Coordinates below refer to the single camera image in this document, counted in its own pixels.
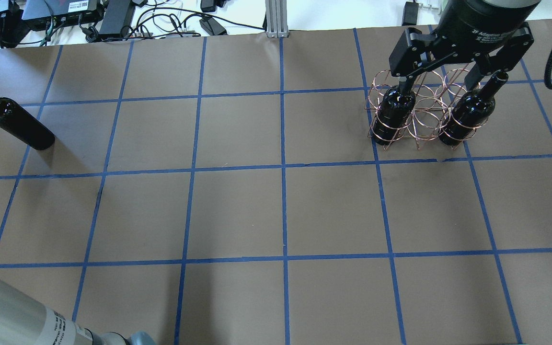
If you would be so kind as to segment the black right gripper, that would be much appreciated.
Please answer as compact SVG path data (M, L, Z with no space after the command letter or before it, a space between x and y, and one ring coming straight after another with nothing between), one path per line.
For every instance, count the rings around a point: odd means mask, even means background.
M407 27L393 48L389 68L398 78L396 95L410 97L418 76L443 65L475 61L467 90L511 71L534 43L529 15L529 0L448 0L431 34Z

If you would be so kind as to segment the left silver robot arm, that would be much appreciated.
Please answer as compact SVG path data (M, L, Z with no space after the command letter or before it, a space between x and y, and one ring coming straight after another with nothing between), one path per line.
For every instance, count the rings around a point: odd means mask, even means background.
M10 98L0 97L0 127L35 150L55 142L52 131ZM143 331L125 338L94 333L0 280L0 345L153 345Z

